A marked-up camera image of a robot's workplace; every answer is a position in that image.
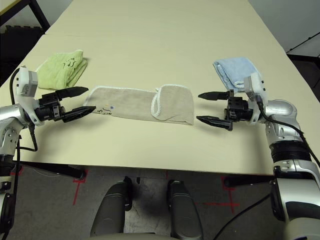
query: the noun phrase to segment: green towel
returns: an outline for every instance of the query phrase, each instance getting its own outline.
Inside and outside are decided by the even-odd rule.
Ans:
[[[56,53],[37,69],[38,87],[41,89],[65,89],[73,87],[87,67],[84,52]]]

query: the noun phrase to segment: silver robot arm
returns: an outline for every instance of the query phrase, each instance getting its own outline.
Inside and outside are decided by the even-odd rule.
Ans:
[[[197,116],[214,127],[233,129],[233,122],[265,124],[273,159],[271,204],[274,216],[286,222],[285,240],[320,240],[320,173],[297,122],[297,109],[285,100],[268,100],[264,81],[258,73],[244,79],[248,101],[227,92],[206,92],[206,100],[228,100],[225,119]]]
[[[16,85],[15,98],[13,85]],[[12,186],[11,170],[14,166],[13,158],[18,151],[16,169],[18,170],[20,150],[37,151],[35,126],[39,127],[45,120],[62,120],[65,123],[91,113],[95,106],[82,106],[69,112],[60,105],[63,98],[75,97],[86,92],[85,87],[70,87],[42,95],[41,99],[34,99],[38,86],[37,73],[26,67],[17,69],[10,79],[10,95],[12,105],[0,107],[0,233],[5,239],[14,224],[16,193],[18,179],[15,176],[13,193],[9,193]],[[20,147],[19,138],[22,129],[29,128],[34,149]]]

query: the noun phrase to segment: white table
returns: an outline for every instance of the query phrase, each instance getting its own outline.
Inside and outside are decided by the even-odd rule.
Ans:
[[[225,91],[212,66],[214,60],[246,56],[261,72],[269,99],[284,99],[297,107],[297,120],[310,147],[320,155],[320,104],[246,1],[135,0],[130,5],[129,0],[109,0],[104,7],[104,1],[89,2],[96,3],[92,4],[95,14],[87,9],[83,15],[79,5],[85,6],[86,1],[74,1],[21,64],[35,70],[54,53],[82,49],[88,66],[76,86],[152,91],[163,84],[181,84],[192,91],[195,115],[222,118],[226,101],[197,96]],[[127,3],[126,11],[120,11],[119,2]],[[102,8],[114,15],[118,10],[119,18],[102,24]],[[67,21],[76,10],[83,18],[78,18],[78,27]],[[55,32],[62,20],[65,28]],[[94,21],[92,28],[86,28]],[[81,28],[87,35],[80,36]],[[0,89],[2,106],[10,104],[8,84]],[[48,92],[38,89],[36,97]],[[87,95],[61,103],[70,110],[82,105]],[[272,174],[264,128],[238,122],[229,132],[198,120],[190,126],[90,114],[37,128],[39,151],[24,151],[22,157],[40,163]],[[22,137],[21,145],[32,147],[29,131],[24,130]]]

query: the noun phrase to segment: floor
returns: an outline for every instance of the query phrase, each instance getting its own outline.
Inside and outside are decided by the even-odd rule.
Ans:
[[[88,238],[104,194],[124,176],[132,179],[135,189],[133,207],[125,215],[126,233],[170,235],[166,204],[170,179],[185,182],[196,202],[205,240],[213,239],[229,219],[270,192],[268,183],[227,188],[222,184],[224,175],[217,173],[88,167],[85,182],[76,183],[67,176],[24,167],[19,178],[15,223],[7,239]],[[219,239],[280,240],[283,228],[284,223],[273,216],[268,199],[239,217]]]

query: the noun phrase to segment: folded towel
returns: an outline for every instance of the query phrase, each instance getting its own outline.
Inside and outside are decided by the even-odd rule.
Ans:
[[[73,87],[87,67],[84,52],[56,53],[36,70],[41,89],[65,89]]]
[[[233,89],[235,93],[245,91],[244,78],[252,73],[259,73],[255,65],[246,57],[219,59],[213,63],[213,66],[225,87],[228,90]]]
[[[181,85],[166,84],[158,92],[97,86],[84,106],[96,106],[94,113],[126,119],[194,124],[192,93]]]

